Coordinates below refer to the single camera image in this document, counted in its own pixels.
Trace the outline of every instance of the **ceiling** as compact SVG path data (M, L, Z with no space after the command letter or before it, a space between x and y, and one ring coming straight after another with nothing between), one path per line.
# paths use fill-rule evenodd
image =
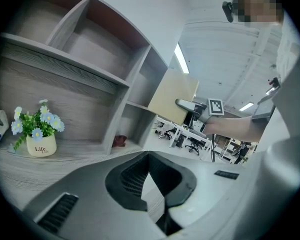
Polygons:
M190 76L199 80L195 100L222 99L225 111L244 117L254 113L268 80L278 76L270 66L276 64L281 27L229 23L223 1L231 0L187 0L190 13L179 45ZM254 105L240 112L248 102Z

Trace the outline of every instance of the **desk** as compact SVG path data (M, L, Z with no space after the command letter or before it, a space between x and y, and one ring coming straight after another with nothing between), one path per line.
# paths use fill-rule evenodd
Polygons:
M212 145L211 140L208 140L208 139L206 139L206 138L204 138L204 137L202 137L202 136L199 136L199 135L197 135L197 134L195 134L195 133L193 133L193 132L190 132L189 130L186 130L185 128L183 128L182 126L180 126L180 125L178 125L178 124L176 124L176 123L173 123L173 122L164 120L164 119L162 119L162 118L159 117L159 116L158 116L156 119L157 119L159 122L161 122L161 123L164 123L164 124L167 124L167 125L170 125L170 126L176 128L175 134L174 134L174 136L173 136L173 137L171 138L171 140L170 140L169 148L172 147L172 144L174 143L176 137L179 136L180 134L187 136L187 138L188 138L188 137L192 137L192 138L194 138L194 139L196 139L196 140L198 140L198 141L203 141L203 142L205 142L206 145L208 144L208 146L207 146L207 148L206 148L207 150L208 150L209 147Z

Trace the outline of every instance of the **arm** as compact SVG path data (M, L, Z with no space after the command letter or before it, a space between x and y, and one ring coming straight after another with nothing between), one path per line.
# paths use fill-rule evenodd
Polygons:
M255 123L251 116L244 118L210 117L205 124L204 134L217 134L243 142L258 142L266 123Z

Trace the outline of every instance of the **white flower pot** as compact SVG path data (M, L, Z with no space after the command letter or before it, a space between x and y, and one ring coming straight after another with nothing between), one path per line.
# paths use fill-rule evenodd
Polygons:
M26 147L31 156L42 158L53 155L57 150L55 135L43 137L40 141L35 141L29 135L26 137Z

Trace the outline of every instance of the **potted plant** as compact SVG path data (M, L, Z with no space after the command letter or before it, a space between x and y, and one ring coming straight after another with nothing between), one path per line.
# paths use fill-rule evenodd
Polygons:
M63 132L65 124L59 116L52 114L47 107L47 99L39 101L40 109L33 115L22 113L18 106L14 110L14 122L11 124L12 134L21 133L15 142L14 150L26 141L27 150L34 157L47 157L57 150L55 132Z

